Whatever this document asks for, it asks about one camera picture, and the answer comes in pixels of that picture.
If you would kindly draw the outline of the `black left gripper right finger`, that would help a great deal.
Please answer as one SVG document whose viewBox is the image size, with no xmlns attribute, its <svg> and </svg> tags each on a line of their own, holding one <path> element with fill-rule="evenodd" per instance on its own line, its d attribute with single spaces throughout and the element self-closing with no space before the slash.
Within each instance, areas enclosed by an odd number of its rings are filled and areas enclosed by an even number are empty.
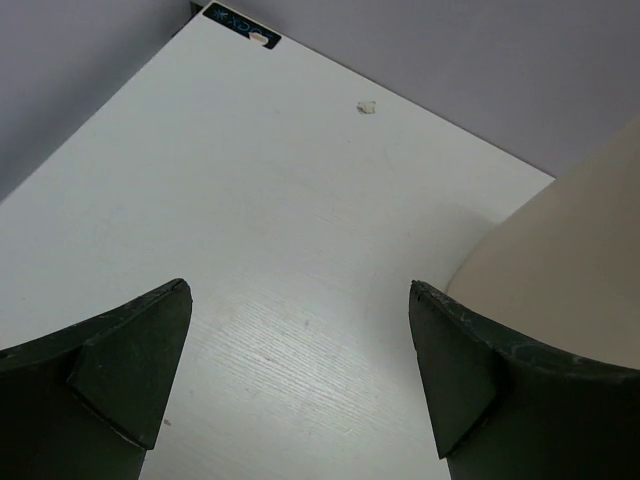
<svg viewBox="0 0 640 480">
<path fill-rule="evenodd" d="M 635 479 L 639 374 L 523 335 L 412 283 L 409 323 L 454 479 Z"/>
</svg>

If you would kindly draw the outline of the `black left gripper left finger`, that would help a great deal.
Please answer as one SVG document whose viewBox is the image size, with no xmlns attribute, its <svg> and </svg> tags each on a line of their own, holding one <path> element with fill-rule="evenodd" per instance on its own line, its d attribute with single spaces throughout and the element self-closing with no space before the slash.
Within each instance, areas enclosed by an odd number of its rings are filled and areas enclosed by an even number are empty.
<svg viewBox="0 0 640 480">
<path fill-rule="evenodd" d="M 192 314 L 183 279 L 1 352 L 4 479 L 136 479 Z"/>
</svg>

